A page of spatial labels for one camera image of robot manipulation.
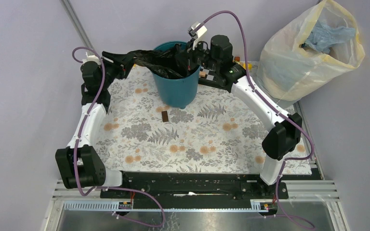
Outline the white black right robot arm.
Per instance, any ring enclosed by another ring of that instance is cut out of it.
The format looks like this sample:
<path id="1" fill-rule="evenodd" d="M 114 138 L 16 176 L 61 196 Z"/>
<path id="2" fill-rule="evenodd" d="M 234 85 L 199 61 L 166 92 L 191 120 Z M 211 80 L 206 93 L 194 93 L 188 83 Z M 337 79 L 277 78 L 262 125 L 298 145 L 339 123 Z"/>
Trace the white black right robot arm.
<path id="1" fill-rule="evenodd" d="M 212 80 L 200 78 L 199 83 L 226 90 L 242 100 L 268 130 L 262 141 L 266 158 L 257 192 L 261 197 L 269 198 L 276 192 L 275 183 L 281 177 L 283 161 L 301 140 L 303 119 L 298 113 L 288 113 L 267 97 L 246 75 L 243 66 L 234 62 L 232 50 L 229 38 L 224 35 L 213 36 L 210 44 L 194 36 L 186 44 L 188 63 L 213 72 Z"/>

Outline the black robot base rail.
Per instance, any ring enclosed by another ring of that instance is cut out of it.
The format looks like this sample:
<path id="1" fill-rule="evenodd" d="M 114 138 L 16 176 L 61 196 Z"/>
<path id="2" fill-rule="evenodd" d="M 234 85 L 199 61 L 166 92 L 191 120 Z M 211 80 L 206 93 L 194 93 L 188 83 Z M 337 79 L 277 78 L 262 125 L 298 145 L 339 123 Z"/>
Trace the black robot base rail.
<path id="1" fill-rule="evenodd" d="M 157 209 L 142 192 L 153 196 L 164 209 L 241 209 L 251 199 L 272 202 L 278 195 L 288 199 L 285 182 L 266 185 L 258 174 L 140 173 L 124 172 L 123 188 L 135 193 L 108 190 L 102 199 L 128 199 L 135 209 Z"/>

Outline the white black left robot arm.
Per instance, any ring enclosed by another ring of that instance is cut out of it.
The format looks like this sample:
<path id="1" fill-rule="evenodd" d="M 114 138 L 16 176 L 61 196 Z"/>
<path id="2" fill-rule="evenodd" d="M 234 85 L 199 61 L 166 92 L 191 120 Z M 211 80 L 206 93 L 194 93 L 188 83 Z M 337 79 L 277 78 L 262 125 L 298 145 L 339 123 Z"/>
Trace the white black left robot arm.
<path id="1" fill-rule="evenodd" d="M 127 78 L 133 61 L 133 54 L 106 51 L 101 57 L 87 55 L 81 61 L 83 84 L 79 124 L 66 148 L 55 153 L 67 189 L 112 187 L 112 192 L 119 198 L 130 193 L 130 185 L 123 180 L 122 172 L 106 168 L 93 145 L 109 110 L 111 95 L 108 87 L 115 79 Z"/>

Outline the black trash bag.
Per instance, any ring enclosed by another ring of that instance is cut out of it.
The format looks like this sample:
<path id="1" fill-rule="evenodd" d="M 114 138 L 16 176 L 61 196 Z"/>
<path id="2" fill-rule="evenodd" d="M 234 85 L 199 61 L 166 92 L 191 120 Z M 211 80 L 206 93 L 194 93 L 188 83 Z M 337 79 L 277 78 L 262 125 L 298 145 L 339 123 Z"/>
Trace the black trash bag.
<path id="1" fill-rule="evenodd" d="M 147 67 L 154 74 L 166 79 L 181 79 L 190 76 L 199 65 L 191 62 L 186 52 L 186 45 L 175 43 L 165 51 L 135 50 L 129 52 L 134 55 L 134 63 Z"/>

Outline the teal plastic trash bin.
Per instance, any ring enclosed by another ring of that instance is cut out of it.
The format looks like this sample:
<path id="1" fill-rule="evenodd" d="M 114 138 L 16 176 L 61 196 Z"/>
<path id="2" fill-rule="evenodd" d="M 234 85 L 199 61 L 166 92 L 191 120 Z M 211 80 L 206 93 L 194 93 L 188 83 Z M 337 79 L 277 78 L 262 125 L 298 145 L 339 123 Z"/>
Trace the teal plastic trash bin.
<path id="1" fill-rule="evenodd" d="M 151 73 L 159 96 L 165 104 L 184 109 L 196 96 L 201 66 L 191 64 L 191 69 L 188 70 L 185 61 L 178 62 L 174 56 L 169 58 L 164 66 L 175 71 L 181 77 L 178 78 L 169 74 L 169 77 L 166 78 L 162 71 L 152 70 Z"/>

